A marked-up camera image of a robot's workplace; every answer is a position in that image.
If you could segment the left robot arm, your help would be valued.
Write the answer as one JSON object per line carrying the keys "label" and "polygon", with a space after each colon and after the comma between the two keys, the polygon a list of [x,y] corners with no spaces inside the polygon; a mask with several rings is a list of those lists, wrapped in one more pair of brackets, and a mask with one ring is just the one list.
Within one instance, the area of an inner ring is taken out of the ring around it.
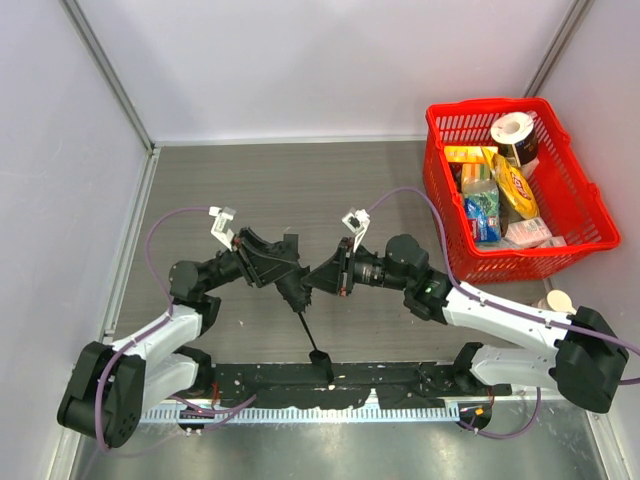
{"label": "left robot arm", "polygon": [[243,228],[230,246],[206,261],[182,260],[169,272],[167,310],[141,330],[112,344],[93,341],[80,352],[58,407],[59,425],[119,448],[144,413],[171,395],[206,389],[213,379],[209,355],[189,347],[215,323],[221,300],[211,291],[244,279],[274,285],[296,313],[310,303],[302,283],[299,238],[268,242]]}

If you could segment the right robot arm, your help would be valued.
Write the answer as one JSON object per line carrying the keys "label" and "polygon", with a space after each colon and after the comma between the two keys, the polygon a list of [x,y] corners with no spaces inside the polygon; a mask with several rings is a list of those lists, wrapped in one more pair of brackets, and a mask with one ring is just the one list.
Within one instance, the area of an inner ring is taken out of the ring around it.
{"label": "right robot arm", "polygon": [[537,309],[452,281],[432,268],[429,255],[408,234],[392,237],[382,255],[343,238],[332,258],[311,270],[304,284],[348,296],[357,284],[398,290],[404,306],[425,321],[481,331],[507,348],[468,344],[456,357],[463,388],[518,384],[559,392],[594,413],[610,410],[629,360],[604,317],[580,306],[573,313]]}

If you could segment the black folding umbrella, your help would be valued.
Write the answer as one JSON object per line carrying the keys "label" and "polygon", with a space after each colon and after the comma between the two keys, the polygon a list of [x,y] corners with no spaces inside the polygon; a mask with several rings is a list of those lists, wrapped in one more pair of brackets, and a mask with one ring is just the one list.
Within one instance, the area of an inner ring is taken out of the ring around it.
{"label": "black folding umbrella", "polygon": [[322,371],[328,384],[332,384],[335,376],[331,358],[327,352],[317,347],[304,316],[306,307],[311,305],[311,288],[302,283],[302,278],[310,272],[310,268],[301,266],[298,248],[297,234],[284,234],[283,239],[274,244],[274,253],[283,268],[283,273],[275,281],[275,285],[283,299],[297,315],[311,344],[312,350],[309,352],[311,364]]}

